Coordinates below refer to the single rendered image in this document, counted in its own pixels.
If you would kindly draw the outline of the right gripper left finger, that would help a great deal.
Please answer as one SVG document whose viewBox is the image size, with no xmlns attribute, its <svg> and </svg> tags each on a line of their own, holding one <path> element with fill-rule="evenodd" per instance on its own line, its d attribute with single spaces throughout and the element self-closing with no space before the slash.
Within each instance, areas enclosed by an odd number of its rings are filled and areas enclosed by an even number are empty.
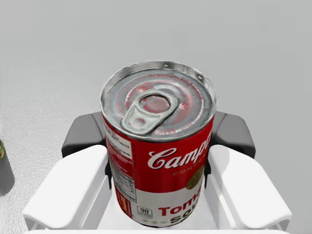
<svg viewBox="0 0 312 234">
<path fill-rule="evenodd" d="M 77 117 L 48 173 L 22 211 L 28 230 L 96 230 L 112 196 L 100 112 Z"/>
</svg>

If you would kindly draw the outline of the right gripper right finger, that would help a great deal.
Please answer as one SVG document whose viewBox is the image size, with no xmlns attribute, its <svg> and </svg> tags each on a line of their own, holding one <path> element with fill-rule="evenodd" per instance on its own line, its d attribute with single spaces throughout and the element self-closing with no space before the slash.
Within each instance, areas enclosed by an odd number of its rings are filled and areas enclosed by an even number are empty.
<svg viewBox="0 0 312 234">
<path fill-rule="evenodd" d="M 221 230 L 285 231 L 292 213 L 263 167 L 243 118 L 216 112 L 205 169 L 205 198 Z"/>
</svg>

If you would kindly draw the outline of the red and white can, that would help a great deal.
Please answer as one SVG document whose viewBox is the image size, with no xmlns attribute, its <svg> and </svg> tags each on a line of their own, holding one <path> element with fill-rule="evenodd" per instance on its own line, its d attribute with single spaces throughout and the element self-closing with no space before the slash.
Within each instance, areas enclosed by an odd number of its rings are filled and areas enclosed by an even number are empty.
<svg viewBox="0 0 312 234">
<path fill-rule="evenodd" d="M 116 72 L 100 107 L 117 201 L 144 226 L 184 221 L 199 199 L 218 96 L 198 70 L 146 61 Z"/>
</svg>

